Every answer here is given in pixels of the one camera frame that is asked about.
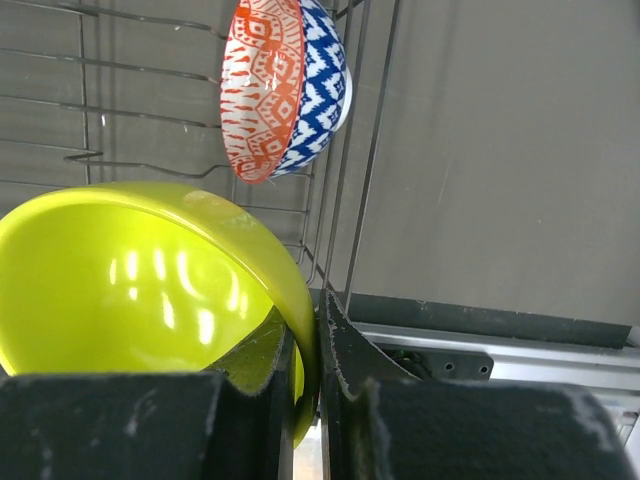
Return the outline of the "red blue patterned bowl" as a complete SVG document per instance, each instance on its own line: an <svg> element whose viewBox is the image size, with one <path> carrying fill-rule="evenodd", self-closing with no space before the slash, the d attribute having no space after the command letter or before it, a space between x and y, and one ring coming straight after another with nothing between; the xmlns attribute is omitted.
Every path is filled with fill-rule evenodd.
<svg viewBox="0 0 640 480"><path fill-rule="evenodd" d="M309 165L344 123L352 80L335 22L318 1L241 1L220 78L224 148L248 184Z"/></svg>

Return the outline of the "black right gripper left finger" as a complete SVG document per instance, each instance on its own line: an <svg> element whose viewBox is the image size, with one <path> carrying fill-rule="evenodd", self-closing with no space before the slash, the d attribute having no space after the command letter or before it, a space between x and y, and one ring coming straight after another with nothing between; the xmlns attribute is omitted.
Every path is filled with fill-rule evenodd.
<svg viewBox="0 0 640 480"><path fill-rule="evenodd" d="M1 382L5 479L289 479L294 339L277 310L197 373Z"/></svg>

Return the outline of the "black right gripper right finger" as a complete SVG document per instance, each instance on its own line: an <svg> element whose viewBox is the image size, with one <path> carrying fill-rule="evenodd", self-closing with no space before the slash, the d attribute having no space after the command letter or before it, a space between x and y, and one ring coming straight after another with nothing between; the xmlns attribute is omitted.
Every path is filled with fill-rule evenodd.
<svg viewBox="0 0 640 480"><path fill-rule="evenodd" d="M319 297L328 479L621 479L625 451L585 389L421 380Z"/></svg>

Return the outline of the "black wire dish rack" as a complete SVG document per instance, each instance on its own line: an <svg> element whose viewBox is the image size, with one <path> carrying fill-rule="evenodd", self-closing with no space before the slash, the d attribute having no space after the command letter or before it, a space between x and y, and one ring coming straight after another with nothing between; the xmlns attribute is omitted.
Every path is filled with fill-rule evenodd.
<svg viewBox="0 0 640 480"><path fill-rule="evenodd" d="M354 80L347 119L296 173L241 181L219 105L231 1L5 1L1 5L1 209L109 181L188 183L238 203L284 243L313 287L391 295L375 249L380 161L400 6L326 5Z"/></svg>

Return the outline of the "lime green bowl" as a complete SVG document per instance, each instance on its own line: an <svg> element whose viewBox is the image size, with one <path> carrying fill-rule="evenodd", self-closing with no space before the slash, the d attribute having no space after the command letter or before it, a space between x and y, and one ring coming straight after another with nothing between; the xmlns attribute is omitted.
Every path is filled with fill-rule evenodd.
<svg viewBox="0 0 640 480"><path fill-rule="evenodd" d="M34 197L1 220L1 365L10 375L195 372L276 314L295 339L295 430L319 391L314 308L280 240L181 183Z"/></svg>

